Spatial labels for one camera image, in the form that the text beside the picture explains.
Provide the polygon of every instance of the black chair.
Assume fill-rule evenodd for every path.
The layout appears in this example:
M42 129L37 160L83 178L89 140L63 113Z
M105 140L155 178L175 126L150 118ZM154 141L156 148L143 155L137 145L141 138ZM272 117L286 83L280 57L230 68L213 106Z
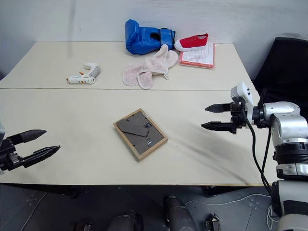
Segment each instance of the black chair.
M253 84L264 103L296 103L308 120L308 41L276 38Z

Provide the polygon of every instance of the blue boxing glove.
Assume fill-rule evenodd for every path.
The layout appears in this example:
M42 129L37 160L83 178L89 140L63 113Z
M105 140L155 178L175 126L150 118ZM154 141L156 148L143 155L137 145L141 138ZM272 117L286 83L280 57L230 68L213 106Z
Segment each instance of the blue boxing glove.
M169 50L174 49L175 31L166 28L139 27L139 24L129 19L125 23L126 49L132 54L147 54L160 49L166 44Z

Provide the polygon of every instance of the white wall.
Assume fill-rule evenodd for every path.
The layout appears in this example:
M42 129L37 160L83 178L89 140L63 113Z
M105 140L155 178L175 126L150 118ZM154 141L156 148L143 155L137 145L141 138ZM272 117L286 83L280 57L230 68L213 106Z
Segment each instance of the white wall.
M308 39L306 0L0 0L0 71L34 41L122 41L124 23L234 43L254 78L277 36Z

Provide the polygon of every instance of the white glue gun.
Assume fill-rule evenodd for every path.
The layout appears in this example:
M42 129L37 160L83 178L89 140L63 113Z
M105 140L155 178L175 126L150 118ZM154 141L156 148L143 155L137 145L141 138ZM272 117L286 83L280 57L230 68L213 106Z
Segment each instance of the white glue gun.
M95 83L95 78L101 72L100 67L97 63L84 63L84 69L90 70L88 73L84 74L81 71L79 76L70 76L66 79L69 83L81 83L81 84L93 84Z

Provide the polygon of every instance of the red shoe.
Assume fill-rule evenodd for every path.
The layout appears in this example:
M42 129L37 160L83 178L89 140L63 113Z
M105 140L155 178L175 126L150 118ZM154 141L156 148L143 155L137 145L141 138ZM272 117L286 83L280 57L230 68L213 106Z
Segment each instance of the red shoe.
M207 43L208 34L204 35L195 35L189 38L183 38L177 40L174 43L174 47L178 51L193 51L193 50L202 50L205 48Z

